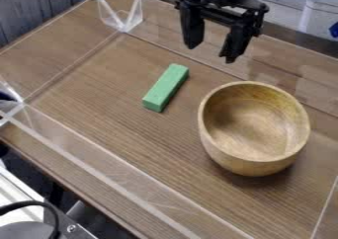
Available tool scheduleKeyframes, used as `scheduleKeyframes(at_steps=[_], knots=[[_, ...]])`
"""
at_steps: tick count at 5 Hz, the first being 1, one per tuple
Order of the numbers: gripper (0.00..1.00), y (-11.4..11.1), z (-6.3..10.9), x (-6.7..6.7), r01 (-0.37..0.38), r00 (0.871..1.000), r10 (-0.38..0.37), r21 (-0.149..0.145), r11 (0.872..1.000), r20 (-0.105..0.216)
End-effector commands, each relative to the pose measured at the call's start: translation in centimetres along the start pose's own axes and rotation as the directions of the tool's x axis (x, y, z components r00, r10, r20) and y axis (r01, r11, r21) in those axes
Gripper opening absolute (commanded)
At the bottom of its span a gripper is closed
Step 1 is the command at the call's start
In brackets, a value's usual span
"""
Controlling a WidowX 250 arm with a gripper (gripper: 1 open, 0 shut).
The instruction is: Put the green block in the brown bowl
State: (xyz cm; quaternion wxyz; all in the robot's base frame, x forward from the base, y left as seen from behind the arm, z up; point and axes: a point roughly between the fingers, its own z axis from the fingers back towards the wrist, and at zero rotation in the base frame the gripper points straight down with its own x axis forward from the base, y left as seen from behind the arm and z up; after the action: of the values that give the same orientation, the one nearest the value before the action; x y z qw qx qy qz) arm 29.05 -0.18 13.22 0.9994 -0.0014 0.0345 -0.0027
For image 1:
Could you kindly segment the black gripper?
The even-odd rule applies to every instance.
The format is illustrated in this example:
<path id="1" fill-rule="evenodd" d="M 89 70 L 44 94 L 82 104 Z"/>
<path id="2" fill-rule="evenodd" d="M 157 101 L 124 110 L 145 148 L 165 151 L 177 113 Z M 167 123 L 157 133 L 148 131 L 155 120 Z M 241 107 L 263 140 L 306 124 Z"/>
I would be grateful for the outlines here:
<path id="1" fill-rule="evenodd" d="M 196 48 L 203 42 L 204 19 L 228 26 L 219 56 L 231 64 L 244 53 L 251 37 L 261 33 L 269 7 L 259 0 L 177 0 L 180 30 L 184 45 Z"/>

